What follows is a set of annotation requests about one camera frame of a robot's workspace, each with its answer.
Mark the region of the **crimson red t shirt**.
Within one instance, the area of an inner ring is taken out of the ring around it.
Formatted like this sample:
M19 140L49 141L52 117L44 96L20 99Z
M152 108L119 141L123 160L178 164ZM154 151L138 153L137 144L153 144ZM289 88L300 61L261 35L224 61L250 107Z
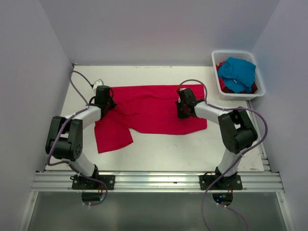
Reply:
M133 143L131 129L166 135L186 135L206 129L206 119L178 118L176 89L176 85L114 87L116 107L95 123L98 153Z

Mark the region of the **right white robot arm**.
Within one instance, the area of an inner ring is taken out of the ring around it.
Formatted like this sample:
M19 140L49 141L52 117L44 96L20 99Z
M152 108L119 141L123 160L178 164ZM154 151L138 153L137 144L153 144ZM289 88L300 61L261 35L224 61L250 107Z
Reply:
M225 152L214 175L200 176L200 188L205 190L228 190L234 187L241 190L241 178L238 165L243 152L248 150L257 140L258 135L249 115L243 109L232 109L225 112L210 106L204 99L196 99L190 88L177 90L179 99L176 101L179 119L196 117L209 120L219 125Z

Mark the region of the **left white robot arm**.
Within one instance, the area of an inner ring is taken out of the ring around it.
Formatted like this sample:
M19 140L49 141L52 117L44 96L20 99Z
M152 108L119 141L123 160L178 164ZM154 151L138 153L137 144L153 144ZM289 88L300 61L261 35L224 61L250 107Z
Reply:
M67 164L76 175L73 176L73 189L102 189L107 185L102 180L98 167L83 153L83 130L104 118L115 108L114 91L111 87L99 85L95 96L85 109L70 116L55 116L51 120L45 151L46 164L56 166Z

